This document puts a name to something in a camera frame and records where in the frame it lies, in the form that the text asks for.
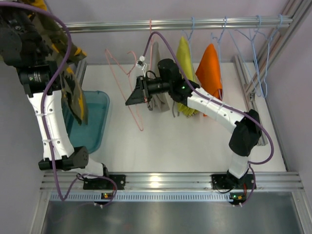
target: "teal plastic bin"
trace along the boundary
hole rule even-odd
[[[88,124],[79,125],[67,107],[63,116],[69,140],[74,147],[85,146],[91,154],[102,142],[109,108],[109,97],[101,91],[83,91],[89,109]]]

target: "perforated metal strip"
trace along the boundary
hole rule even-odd
[[[66,201],[106,201],[102,193],[95,192],[72,192],[69,194]],[[60,201],[59,195],[56,192],[51,193],[50,201]],[[153,192],[153,193],[137,193],[137,192],[117,192],[114,201],[171,201],[171,202],[192,202],[192,201],[232,201],[230,194],[218,193],[182,193],[182,192]]]

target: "yellow-green cloth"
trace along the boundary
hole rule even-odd
[[[196,82],[189,44],[183,36],[180,39],[179,47],[176,52],[176,57],[186,75],[184,79],[189,79],[191,81]],[[179,112],[182,112],[184,115],[188,117],[198,112],[197,110],[191,109],[181,103],[177,104],[177,109]]]

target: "black mounting plate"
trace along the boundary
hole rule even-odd
[[[126,175],[110,175],[110,179],[112,179],[116,185],[118,190],[124,190],[124,186],[126,184]],[[112,190],[113,184],[108,180],[101,178],[94,179],[84,179],[83,183],[84,190]]]
[[[212,183],[213,183],[213,189],[215,190],[228,190],[228,189],[232,189],[233,186],[231,184],[229,184],[226,181],[226,177],[227,174],[213,174],[211,175],[212,178]],[[245,184],[247,189],[252,189],[253,188],[253,180],[254,180],[254,176],[252,174],[247,174],[245,177]],[[244,189],[244,183],[237,185],[237,187],[235,189]]]

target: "clothes rail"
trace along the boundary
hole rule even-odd
[[[257,17],[227,18],[227,28],[275,28],[280,25],[280,17],[261,17],[261,25]],[[281,28],[288,28],[292,18],[283,16]],[[224,18],[195,19],[194,29],[222,29]],[[153,30],[187,30],[193,25],[189,19],[181,20],[152,20]],[[95,32],[129,32],[150,31],[150,21],[126,21],[126,22],[83,22],[68,23],[66,26],[71,33],[95,33]]]

